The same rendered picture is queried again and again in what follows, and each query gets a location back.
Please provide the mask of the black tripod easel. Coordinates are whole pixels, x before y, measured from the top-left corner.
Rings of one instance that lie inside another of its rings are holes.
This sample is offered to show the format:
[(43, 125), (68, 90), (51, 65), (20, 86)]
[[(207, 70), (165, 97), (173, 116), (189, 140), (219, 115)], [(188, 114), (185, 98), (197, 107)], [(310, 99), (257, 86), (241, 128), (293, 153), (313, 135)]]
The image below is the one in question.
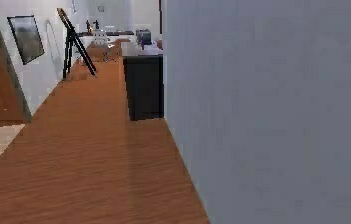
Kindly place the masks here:
[(97, 69), (93, 64), (90, 56), (88, 55), (86, 48), (84, 47), (83, 43), (79, 39), (79, 35), (75, 31), (75, 28), (72, 25), (71, 21), (69, 20), (66, 12), (64, 11), (63, 8), (58, 8), (57, 13), (64, 27), (67, 30), (67, 35), (65, 40), (65, 53), (64, 53), (65, 57), (63, 61), (63, 78), (66, 79), (67, 75), (71, 71), (71, 66), (72, 66), (71, 59), (72, 59), (72, 53), (73, 53), (73, 46), (76, 46), (88, 70), (93, 76), (95, 76)]

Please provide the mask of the black kitchen counter cabinet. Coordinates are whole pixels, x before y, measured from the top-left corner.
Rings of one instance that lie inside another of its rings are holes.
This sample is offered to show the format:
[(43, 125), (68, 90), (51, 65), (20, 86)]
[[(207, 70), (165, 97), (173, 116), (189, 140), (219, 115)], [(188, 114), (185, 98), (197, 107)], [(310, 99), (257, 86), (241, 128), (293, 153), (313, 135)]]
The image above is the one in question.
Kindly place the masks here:
[(132, 121), (164, 116), (163, 51), (156, 45), (121, 44), (129, 116)]

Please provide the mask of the dark far worktop counter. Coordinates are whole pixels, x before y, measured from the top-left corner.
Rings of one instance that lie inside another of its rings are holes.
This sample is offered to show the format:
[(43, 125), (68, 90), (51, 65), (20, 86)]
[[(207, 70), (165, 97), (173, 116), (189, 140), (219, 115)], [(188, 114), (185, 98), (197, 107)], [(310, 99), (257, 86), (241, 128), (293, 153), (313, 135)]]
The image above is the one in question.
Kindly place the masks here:
[[(94, 33), (90, 32), (79, 32), (77, 33), (79, 37), (86, 37), (86, 36), (93, 36)], [(128, 36), (134, 36), (135, 33), (133, 31), (118, 31), (118, 32), (110, 32), (106, 31), (107, 36), (122, 36), (122, 35), (128, 35)]]

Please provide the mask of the white slatted chair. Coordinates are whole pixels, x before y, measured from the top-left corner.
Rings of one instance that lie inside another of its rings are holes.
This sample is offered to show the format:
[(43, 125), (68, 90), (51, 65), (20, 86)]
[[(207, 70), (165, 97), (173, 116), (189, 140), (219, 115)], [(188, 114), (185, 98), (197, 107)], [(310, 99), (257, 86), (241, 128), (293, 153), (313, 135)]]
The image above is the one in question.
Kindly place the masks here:
[(104, 30), (95, 30), (94, 35), (94, 53), (98, 60), (103, 60), (104, 62), (109, 62), (109, 53), (111, 45), (108, 42), (107, 34)]

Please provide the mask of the dark framed wall picture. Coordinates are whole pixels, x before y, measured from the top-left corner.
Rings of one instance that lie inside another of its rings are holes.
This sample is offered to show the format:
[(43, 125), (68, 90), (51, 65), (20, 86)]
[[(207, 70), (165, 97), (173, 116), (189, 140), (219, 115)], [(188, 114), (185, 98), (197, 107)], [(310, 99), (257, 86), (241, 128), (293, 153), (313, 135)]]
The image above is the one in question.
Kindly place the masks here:
[(23, 65), (45, 53), (34, 15), (7, 18)]

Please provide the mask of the black toaster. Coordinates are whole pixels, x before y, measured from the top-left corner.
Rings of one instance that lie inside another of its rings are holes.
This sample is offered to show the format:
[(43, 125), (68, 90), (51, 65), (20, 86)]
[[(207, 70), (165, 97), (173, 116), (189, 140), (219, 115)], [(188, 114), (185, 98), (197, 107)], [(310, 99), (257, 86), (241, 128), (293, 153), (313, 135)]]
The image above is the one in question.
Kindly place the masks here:
[(136, 31), (137, 42), (139, 44), (151, 45), (151, 31), (149, 29), (140, 29)]

